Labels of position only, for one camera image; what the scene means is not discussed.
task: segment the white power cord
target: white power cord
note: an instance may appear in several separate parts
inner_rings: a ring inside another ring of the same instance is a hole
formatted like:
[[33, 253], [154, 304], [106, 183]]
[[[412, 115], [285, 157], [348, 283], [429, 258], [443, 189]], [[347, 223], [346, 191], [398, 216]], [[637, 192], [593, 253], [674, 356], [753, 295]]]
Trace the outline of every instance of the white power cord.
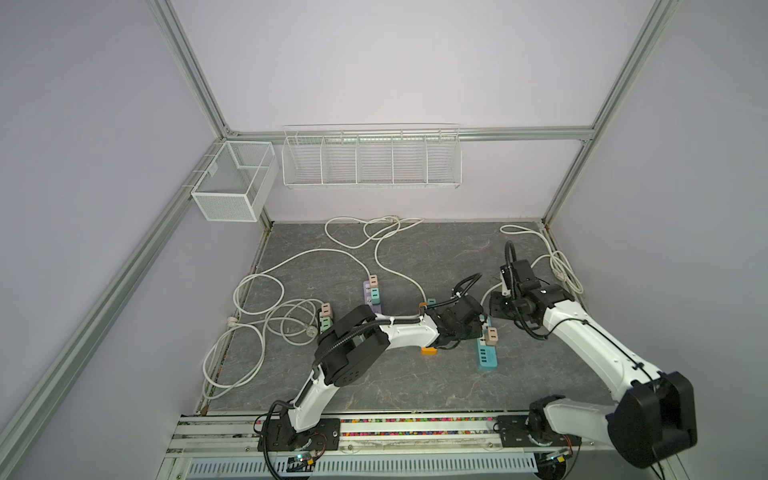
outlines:
[[[517, 228], [520, 231], [508, 232], [504, 230], [505, 228]], [[533, 233], [537, 237], [541, 238], [544, 241], [544, 245], [547, 247], [548, 253], [541, 255], [539, 258], [534, 260], [533, 263], [531, 264], [531, 268], [536, 264], [536, 262], [538, 262], [542, 258], [548, 258], [549, 267], [552, 269], [554, 278], [563, 282], [565, 284], [565, 287], [574, 295], [579, 295], [584, 293], [584, 287], [581, 285], [581, 282], [576, 277], [576, 274], [571, 268], [571, 264], [568, 262], [568, 258], [566, 258], [565, 254], [562, 253], [560, 250], [553, 250], [551, 243], [549, 243], [549, 240], [547, 240], [547, 237], [537, 232], [536, 230], [531, 230], [530, 228], [526, 228], [526, 227], [522, 227], [520, 225], [514, 225], [514, 224], [502, 225], [498, 229], [498, 231], [502, 232], [505, 235], [523, 235], [526, 233]]]
[[[328, 232], [328, 224], [333, 222], [334, 220], [354, 220], [356, 222], [363, 223], [362, 232], [365, 234], [366, 240], [363, 241], [360, 245], [347, 245], [347, 244], [342, 243], [342, 242], [338, 241], [337, 239], [333, 238], [333, 236]], [[376, 240], [376, 248], [373, 251], [373, 257], [374, 257], [374, 259], [376, 259], [376, 263], [379, 264], [379, 266], [383, 270], [385, 270], [387, 272], [390, 272], [390, 273], [394, 273], [395, 275], [400, 276], [402, 278], [405, 278], [409, 282], [411, 282], [414, 285], [416, 285], [419, 288], [419, 292], [422, 294], [422, 298], [426, 302], [426, 298], [427, 298], [426, 294], [424, 293], [424, 289], [422, 288], [421, 285], [419, 285], [418, 282], [416, 282], [413, 278], [404, 275], [403, 273], [396, 272], [396, 271], [394, 271], [392, 269], [387, 268], [386, 266], [383, 266], [381, 264], [381, 262], [379, 261], [379, 245], [381, 244], [382, 240], [384, 240], [385, 238], [393, 237], [398, 232], [402, 232], [404, 230], [408, 230], [411, 227], [415, 227], [416, 225], [418, 225], [419, 223], [421, 223], [423, 221], [424, 221], [423, 218], [404, 218], [404, 219], [399, 219], [398, 217], [394, 217], [394, 216], [380, 217], [380, 218], [375, 218], [373, 220], [360, 220], [359, 218], [354, 218], [354, 217], [336, 217], [336, 218], [332, 218], [331, 220], [328, 220], [326, 222], [325, 231], [326, 231], [326, 235], [328, 236], [328, 238], [330, 238], [333, 242], [336, 242], [339, 245], [341, 245], [342, 247], [346, 247], [346, 248], [349, 248], [351, 250], [357, 250], [360, 247], [366, 245], [371, 240]], [[377, 230], [373, 234], [369, 234], [366, 228], [370, 224], [380, 223], [380, 222], [388, 222], [388, 223], [391, 223], [391, 225], [389, 225], [387, 227], [384, 227], [384, 228], [382, 228], [380, 230]], [[409, 225], [404, 227], [402, 225], [403, 223], [409, 223]], [[261, 370], [261, 367], [262, 367], [262, 365], [264, 363], [264, 357], [265, 357], [265, 352], [266, 352], [266, 337], [265, 337], [265, 335], [266, 335], [266, 331], [267, 330], [269, 330], [270, 332], [272, 332], [272, 333], [274, 333], [276, 335], [279, 335], [279, 336], [283, 337], [283, 339], [286, 342], [290, 343], [291, 345], [295, 345], [295, 346], [308, 345], [309, 343], [311, 343], [314, 340], [314, 338], [315, 338], [314, 336], [311, 336], [306, 342], [294, 342], [293, 340], [291, 340], [289, 338], [289, 337], [300, 335], [302, 333], [306, 333], [307, 332], [307, 327], [310, 326], [310, 323], [304, 323], [304, 322], [302, 322], [299, 319], [295, 319], [295, 318], [291, 317], [290, 314], [295, 309], [303, 310], [304, 312], [306, 312], [306, 313], [308, 313], [308, 314], [310, 314], [312, 316], [312, 320], [310, 320], [310, 322], [313, 322], [314, 319], [316, 318], [316, 314], [317, 314], [317, 306], [315, 305], [315, 302], [317, 302], [319, 304], [322, 304], [323, 302], [321, 300], [318, 300], [318, 299], [294, 299], [294, 300], [288, 300], [286, 302], [283, 302], [283, 298], [285, 297], [285, 291], [286, 291], [285, 286], [276, 277], [274, 277], [272, 275], [268, 275], [269, 272], [271, 272], [271, 271], [273, 271], [273, 270], [275, 270], [277, 268], [280, 268], [281, 266], [285, 265], [286, 263], [288, 263], [288, 262], [290, 262], [292, 260], [295, 260], [296, 258], [301, 257], [302, 255], [306, 255], [306, 254], [312, 253], [312, 252], [336, 252], [336, 253], [342, 253], [344, 255], [347, 255], [348, 257], [352, 258], [352, 260], [355, 260], [366, 271], [366, 275], [367, 276], [371, 276], [371, 272], [370, 272], [370, 270], [368, 270], [368, 267], [363, 262], [358, 260], [354, 255], [352, 255], [349, 252], [345, 252], [344, 250], [337, 250], [337, 249], [333, 249], [333, 248], [314, 248], [314, 249], [311, 249], [311, 250], [306, 250], [306, 251], [303, 251], [301, 253], [297, 253], [296, 255], [290, 257], [289, 259], [284, 260], [283, 262], [280, 262], [277, 265], [275, 265], [275, 266], [273, 266], [273, 267], [271, 267], [271, 268], [269, 268], [267, 270], [264, 270], [263, 272], [252, 273], [250, 275], [245, 276], [237, 284], [237, 288], [235, 288], [234, 292], [232, 293], [232, 302], [234, 303], [235, 308], [237, 308], [237, 310], [241, 314], [244, 314], [244, 315], [262, 315], [262, 314], [265, 313], [266, 316], [263, 319], [256, 320], [254, 322], [249, 322], [249, 323], [240, 323], [240, 322], [236, 321], [233, 317], [231, 317], [230, 320], [227, 322], [227, 327], [228, 327], [227, 331], [224, 332], [219, 337], [219, 339], [216, 341], [214, 346], [212, 346], [210, 348], [210, 350], [208, 350], [208, 353], [205, 356], [205, 359], [203, 360], [203, 375], [205, 377], [206, 383], [208, 385], [215, 386], [215, 387], [217, 387], [219, 389], [223, 389], [223, 390], [221, 392], [217, 393], [214, 396], [209, 396], [206, 393], [206, 391], [205, 391], [206, 388], [203, 388], [203, 397], [205, 399], [209, 399], [209, 400], [218, 399], [221, 396], [225, 395], [227, 392], [229, 392], [231, 389], [235, 389], [235, 388], [237, 388], [239, 386], [246, 385], [248, 382], [250, 382], [251, 380], [253, 380], [253, 378], [256, 377], [256, 375], [259, 373], [259, 371]], [[280, 297], [277, 299], [277, 301], [272, 306], [270, 306], [270, 307], [268, 307], [268, 308], [266, 308], [264, 310], [260, 310], [258, 312], [250, 312], [248, 310], [245, 310], [242, 306], [240, 306], [240, 291], [249, 282], [251, 282], [254, 279], [259, 278], [259, 277], [268, 278], [268, 279], [272, 280], [273, 282], [277, 283], [280, 286]], [[305, 306], [303, 306], [304, 303], [312, 304], [312, 306], [313, 306], [312, 310], [310, 310], [310, 309], [306, 308]], [[278, 310], [280, 310], [282, 308], [286, 308], [286, 307], [290, 307], [290, 309], [287, 312], [285, 312], [284, 315], [276, 316], [276, 313], [278, 312]], [[395, 317], [388, 317], [387, 316], [386, 318], [387, 319], [388, 318], [393, 318], [393, 319], [415, 319], [415, 318], [419, 318], [419, 316], [418, 315], [415, 315], [415, 316], [395, 316]], [[280, 330], [279, 331], [272, 329], [272, 327], [270, 326], [270, 321], [272, 321], [272, 320], [279, 320], [280, 321]], [[297, 332], [294, 332], [294, 333], [286, 333], [285, 330], [284, 330], [285, 322], [298, 323], [303, 328], [301, 330], [297, 331]], [[258, 335], [259, 343], [261, 345], [261, 354], [259, 355], [259, 360], [256, 363], [256, 365], [251, 370], [248, 371], [248, 373], [246, 373], [243, 377], [241, 377], [239, 380], [237, 380], [235, 383], [232, 383], [231, 385], [223, 385], [223, 384], [219, 384], [217, 382], [214, 382], [214, 380], [211, 378], [211, 374], [209, 374], [209, 372], [214, 367], [213, 361], [217, 358], [216, 354], [219, 352], [219, 348], [223, 347], [224, 340], [227, 339], [228, 336], [232, 332], [234, 332], [235, 330], [241, 329], [241, 328], [250, 328], [254, 332], [256, 332], [256, 334]]]
[[[362, 232], [365, 234], [366, 240], [363, 241], [360, 245], [347, 245], [346, 243], [340, 242], [337, 239], [333, 238], [333, 236], [330, 233], [328, 233], [328, 224], [333, 222], [334, 220], [354, 220], [355, 222], [362, 223], [363, 224]], [[407, 275], [405, 275], [403, 273], [400, 273], [400, 272], [396, 272], [396, 271], [394, 271], [392, 269], [389, 269], [389, 268], [383, 266], [382, 263], [379, 261], [379, 245], [381, 245], [382, 240], [384, 240], [385, 238], [394, 237], [399, 232], [408, 230], [409, 228], [413, 228], [413, 227], [415, 227], [416, 225], [420, 224], [423, 221], [424, 221], [423, 218], [403, 218], [403, 219], [400, 219], [400, 218], [395, 217], [393, 215], [388, 215], [388, 216], [385, 216], [385, 217], [374, 218], [372, 220], [361, 220], [361, 219], [355, 218], [355, 217], [334, 217], [334, 218], [332, 218], [332, 219], [330, 219], [330, 220], [328, 220], [326, 222], [325, 229], [326, 229], [326, 235], [328, 236], [328, 238], [330, 238], [334, 242], [338, 243], [342, 247], [346, 247], [346, 248], [349, 248], [351, 250], [357, 250], [358, 248], [362, 247], [363, 245], [365, 245], [366, 243], [368, 243], [371, 240], [378, 240], [376, 242], [376, 248], [373, 249], [373, 259], [376, 261], [376, 263], [381, 267], [382, 270], [385, 270], [385, 271], [390, 272], [390, 273], [394, 273], [395, 275], [400, 276], [400, 277], [408, 280], [410, 283], [413, 283], [414, 285], [416, 285], [416, 288], [418, 288], [419, 292], [422, 294], [422, 298], [424, 299], [424, 302], [426, 302], [427, 301], [427, 294], [424, 293], [424, 289], [422, 288], [421, 285], [419, 285], [419, 282], [417, 282], [416, 280], [414, 280], [410, 276], [407, 276]], [[384, 228], [382, 228], [380, 230], [377, 230], [373, 235], [369, 235], [368, 231], [366, 230], [366, 228], [370, 224], [372, 224], [372, 223], [379, 223], [379, 222], [390, 222], [391, 225], [389, 225], [388, 227], [384, 227]], [[410, 222], [410, 225], [408, 225], [407, 227], [403, 227], [402, 224], [403, 223], [407, 223], [407, 222]], [[389, 229], [391, 229], [393, 227], [396, 227], [396, 228], [394, 230], [387, 231], [387, 230], [389, 230]]]
[[[284, 261], [278, 263], [277, 265], [273, 266], [272, 268], [264, 270], [263, 272], [251, 273], [250, 275], [246, 275], [240, 281], [240, 283], [237, 284], [237, 288], [232, 293], [232, 302], [235, 304], [235, 307], [237, 308], [237, 310], [240, 313], [245, 313], [246, 315], [261, 315], [262, 313], [268, 313], [269, 311], [271, 311], [272, 309], [277, 307], [280, 304], [280, 302], [283, 301], [283, 295], [285, 295], [286, 288], [283, 285], [283, 283], [280, 282], [277, 278], [275, 278], [274, 276], [271, 276], [271, 275], [267, 275], [267, 274], [269, 272], [271, 272], [272, 270], [280, 268], [281, 266], [285, 265], [286, 263], [290, 262], [291, 260], [295, 260], [296, 258], [299, 258], [302, 255], [307, 255], [308, 253], [312, 253], [312, 252], [336, 252], [336, 253], [343, 253], [344, 255], [347, 255], [348, 257], [352, 258], [352, 260], [355, 260], [357, 263], [359, 263], [360, 266], [366, 271], [366, 275], [367, 276], [371, 276], [371, 272], [370, 272], [370, 270], [368, 270], [368, 267], [363, 262], [361, 262], [360, 260], [357, 260], [357, 258], [355, 258], [355, 256], [352, 255], [349, 252], [345, 252], [344, 250], [337, 250], [335, 248], [313, 248], [312, 250], [306, 250], [306, 251], [304, 251], [302, 253], [297, 253], [293, 257], [290, 257], [288, 260], [284, 260]], [[278, 285], [280, 285], [280, 298], [278, 298], [277, 301], [271, 307], [269, 307], [269, 308], [261, 310], [260, 312], [249, 312], [248, 310], [245, 310], [243, 307], [240, 306], [240, 289], [243, 288], [243, 286], [245, 286], [246, 283], [248, 283], [251, 280], [253, 280], [255, 278], [258, 278], [260, 276], [263, 276], [263, 277], [266, 277], [266, 278], [268, 278], [270, 280], [273, 280], [273, 281], [277, 282]]]

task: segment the white wall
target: white wall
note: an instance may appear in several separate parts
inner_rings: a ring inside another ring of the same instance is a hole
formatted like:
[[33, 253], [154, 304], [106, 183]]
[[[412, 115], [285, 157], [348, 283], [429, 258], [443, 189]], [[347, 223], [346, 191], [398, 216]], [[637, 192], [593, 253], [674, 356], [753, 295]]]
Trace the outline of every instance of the white wall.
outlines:
[[591, 124], [653, 0], [176, 0], [230, 127]]
[[0, 5], [0, 428], [213, 140], [141, 0]]
[[290, 190], [281, 175], [266, 209], [275, 221], [293, 222], [391, 214], [431, 220], [541, 218], [579, 145], [573, 140], [465, 142], [459, 188]]
[[192, 205], [15, 480], [154, 479], [259, 240]]
[[554, 222], [595, 317], [694, 384], [696, 480], [765, 471], [766, 24], [683, 3]]

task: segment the metal base plate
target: metal base plate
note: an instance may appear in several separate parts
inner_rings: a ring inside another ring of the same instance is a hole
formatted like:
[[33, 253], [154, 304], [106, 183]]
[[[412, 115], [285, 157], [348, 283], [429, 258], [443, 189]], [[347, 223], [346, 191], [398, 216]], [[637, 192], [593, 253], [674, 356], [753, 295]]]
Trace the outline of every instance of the metal base plate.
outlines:
[[[502, 438], [502, 447], [538, 447], [527, 434], [522, 430], [525, 429], [525, 422], [528, 420], [527, 415], [499, 415], [496, 417], [498, 422], [498, 436]], [[569, 435], [571, 444], [575, 447], [581, 444], [581, 437], [575, 435]], [[568, 441], [565, 437], [560, 435], [552, 441], [551, 446], [555, 447], [567, 447]]]
[[[270, 427], [266, 434], [270, 452], [292, 452], [294, 450], [317, 450], [325, 447], [326, 451], [339, 449], [339, 437], [341, 420], [321, 418], [313, 429], [306, 432], [295, 433], [290, 427], [290, 422], [281, 422], [279, 419], [270, 421]], [[259, 440], [259, 452], [264, 450], [264, 438]]]

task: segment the white wire basket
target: white wire basket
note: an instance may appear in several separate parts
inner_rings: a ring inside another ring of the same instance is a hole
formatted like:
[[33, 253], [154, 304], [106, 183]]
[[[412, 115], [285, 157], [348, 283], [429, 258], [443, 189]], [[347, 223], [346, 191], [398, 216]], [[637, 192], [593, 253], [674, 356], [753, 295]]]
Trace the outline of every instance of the white wire basket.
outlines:
[[455, 188], [462, 182], [458, 127], [286, 133], [283, 182], [289, 188]]
[[270, 142], [225, 141], [192, 197], [208, 220], [256, 222], [278, 170]]

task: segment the teal power strip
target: teal power strip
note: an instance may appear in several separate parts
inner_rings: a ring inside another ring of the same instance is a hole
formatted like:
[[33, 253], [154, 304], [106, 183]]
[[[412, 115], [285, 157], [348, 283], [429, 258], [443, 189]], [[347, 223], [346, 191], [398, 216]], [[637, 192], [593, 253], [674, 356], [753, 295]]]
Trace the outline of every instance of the teal power strip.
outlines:
[[480, 320], [483, 321], [483, 336], [476, 340], [478, 344], [480, 370], [493, 370], [498, 366], [498, 360], [496, 360], [496, 347], [485, 345], [485, 329], [490, 328], [491, 320], [486, 319], [483, 315], [480, 315]]

